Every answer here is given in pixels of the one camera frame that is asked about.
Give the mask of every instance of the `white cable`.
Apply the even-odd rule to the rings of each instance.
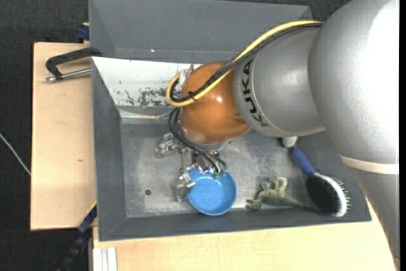
[[[10,148],[10,150],[13,152],[14,156],[18,159],[18,162],[20,162],[21,166],[24,167],[25,171],[31,176],[31,172],[28,169],[28,167],[26,167],[26,165],[24,164],[23,160],[20,158],[20,156],[17,154],[17,152],[15,151],[15,149],[13,148],[13,146],[10,145],[10,143],[5,139],[5,137],[0,133],[0,138],[2,139],[2,141],[4,141],[4,143],[8,146],[8,148]]]

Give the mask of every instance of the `gray plastic tray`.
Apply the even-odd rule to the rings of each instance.
[[[153,16],[157,8],[159,15]],[[325,133],[302,137],[299,147],[321,173],[345,182],[352,209],[344,218],[271,206],[246,210],[245,200],[253,198],[269,176],[287,177],[287,193],[309,202],[304,176],[286,149],[277,139],[255,131],[221,151],[238,191],[235,204],[223,216],[205,216],[187,201],[175,201],[180,155],[154,156],[158,139],[169,131],[166,114],[171,108],[162,90],[169,76],[183,67],[179,63],[228,59],[270,27],[309,16],[308,8],[200,0],[91,0],[90,9],[92,46],[103,56],[130,58],[93,58],[91,64],[101,241],[370,220],[362,191]],[[212,10],[216,15],[208,17]],[[140,15],[151,15],[148,23]],[[195,24],[197,18],[200,28],[189,34],[190,22]],[[173,29],[161,28],[167,20]],[[237,27],[241,22],[246,30]]]

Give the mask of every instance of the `blue brush handle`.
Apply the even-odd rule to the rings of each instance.
[[[304,153],[297,149],[296,147],[289,148],[289,153],[292,159],[300,166],[300,168],[307,174],[313,175],[316,173],[310,161],[307,159]]]

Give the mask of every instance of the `black brush bristles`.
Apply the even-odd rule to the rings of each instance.
[[[350,210],[350,195],[337,178],[315,173],[307,177],[306,189],[317,208],[332,216],[342,217]]]

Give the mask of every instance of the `wooden table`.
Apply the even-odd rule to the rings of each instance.
[[[48,58],[88,44],[35,43],[31,229],[77,227],[96,199],[90,77],[43,82]],[[89,67],[89,60],[62,71]],[[124,270],[395,270],[377,216],[372,221],[99,242]]]

